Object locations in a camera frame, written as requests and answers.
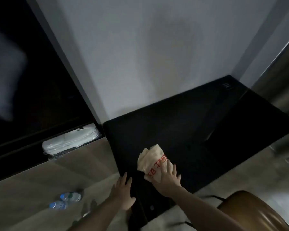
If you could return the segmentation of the clear plastic water bottle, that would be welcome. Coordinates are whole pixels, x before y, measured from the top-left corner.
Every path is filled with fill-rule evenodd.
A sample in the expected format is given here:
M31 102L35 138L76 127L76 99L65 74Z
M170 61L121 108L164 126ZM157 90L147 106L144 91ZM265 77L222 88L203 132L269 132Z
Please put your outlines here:
M68 207L65 201L55 201L49 204L49 208L53 210L65 210Z
M68 192L61 194L60 199L64 202L79 202L82 199L82 195L78 192Z

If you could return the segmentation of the white slippers in plastic bag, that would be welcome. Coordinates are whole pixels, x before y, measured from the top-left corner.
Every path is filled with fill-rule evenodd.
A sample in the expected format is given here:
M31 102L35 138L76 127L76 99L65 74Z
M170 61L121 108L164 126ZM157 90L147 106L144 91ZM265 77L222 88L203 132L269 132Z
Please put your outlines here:
M100 137L100 131L92 123L46 140L42 143L42 148L47 155L53 156L69 152Z

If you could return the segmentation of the person's right forearm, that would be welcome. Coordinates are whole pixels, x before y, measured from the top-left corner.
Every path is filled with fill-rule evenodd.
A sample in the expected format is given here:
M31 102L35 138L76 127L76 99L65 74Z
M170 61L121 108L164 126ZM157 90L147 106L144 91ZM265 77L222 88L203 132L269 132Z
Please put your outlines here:
M197 231L245 231L232 218L183 187L175 186L163 190L161 194L171 198L181 208Z

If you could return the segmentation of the cream cloth with red print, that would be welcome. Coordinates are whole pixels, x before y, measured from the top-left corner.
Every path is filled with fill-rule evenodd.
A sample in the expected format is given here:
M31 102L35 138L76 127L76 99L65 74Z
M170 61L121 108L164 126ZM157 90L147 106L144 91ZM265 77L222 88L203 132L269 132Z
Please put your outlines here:
M152 179L160 183L161 163L167 167L167 157L162 148L156 144L151 148L145 148L137 160L137 170L144 173L144 179L152 182Z

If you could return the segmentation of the black wardrobe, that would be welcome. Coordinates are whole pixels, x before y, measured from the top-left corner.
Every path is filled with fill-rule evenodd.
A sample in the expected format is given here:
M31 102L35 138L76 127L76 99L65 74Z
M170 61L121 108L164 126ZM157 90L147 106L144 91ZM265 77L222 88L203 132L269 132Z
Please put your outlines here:
M42 143L94 123L27 0L0 0L0 181L46 162Z

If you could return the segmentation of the person's left forearm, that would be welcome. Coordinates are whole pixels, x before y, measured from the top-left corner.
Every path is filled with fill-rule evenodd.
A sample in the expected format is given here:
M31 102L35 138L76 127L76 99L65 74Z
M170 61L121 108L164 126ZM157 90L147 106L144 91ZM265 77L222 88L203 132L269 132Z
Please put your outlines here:
M123 201L107 198L96 210L80 219L67 231L106 231L114 217L122 209Z

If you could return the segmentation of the brown leather chair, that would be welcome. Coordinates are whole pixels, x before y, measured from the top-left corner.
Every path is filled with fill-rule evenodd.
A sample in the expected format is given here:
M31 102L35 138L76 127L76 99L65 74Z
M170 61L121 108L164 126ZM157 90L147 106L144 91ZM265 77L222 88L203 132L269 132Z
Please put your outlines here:
M248 231L289 231L287 222L268 204L250 192L236 191L227 198L205 195L221 201L217 207Z

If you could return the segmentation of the person's right hand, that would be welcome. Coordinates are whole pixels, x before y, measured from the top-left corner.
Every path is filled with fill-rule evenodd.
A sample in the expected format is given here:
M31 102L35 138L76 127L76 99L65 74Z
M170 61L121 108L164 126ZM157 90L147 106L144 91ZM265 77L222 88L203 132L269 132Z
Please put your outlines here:
M160 181L156 181L154 178L151 180L153 186L155 189L163 196L167 198L175 198L178 194L178 192L181 189L181 186L176 185L176 179L177 179L177 167L176 167L176 179L175 180L169 180L167 178L167 164L171 163L171 161L168 159L166 161L166 167L163 162L161 162L161 177Z

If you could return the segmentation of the person's left hand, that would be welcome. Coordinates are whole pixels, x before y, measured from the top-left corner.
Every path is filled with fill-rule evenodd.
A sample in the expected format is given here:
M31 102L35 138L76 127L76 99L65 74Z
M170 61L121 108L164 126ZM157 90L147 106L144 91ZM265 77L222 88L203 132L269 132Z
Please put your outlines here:
M131 190L116 191L116 184L113 185L109 198L113 207L124 211L129 210L136 201L136 198L131 196Z

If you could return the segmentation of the black desk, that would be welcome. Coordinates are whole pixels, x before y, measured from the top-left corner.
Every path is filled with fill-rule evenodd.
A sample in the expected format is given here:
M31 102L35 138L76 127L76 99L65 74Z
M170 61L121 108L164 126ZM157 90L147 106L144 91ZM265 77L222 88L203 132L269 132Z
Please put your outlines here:
M120 175L132 177L141 228L175 205L137 170L144 148L158 144L195 193L289 134L289 115L228 75L106 121L103 130Z

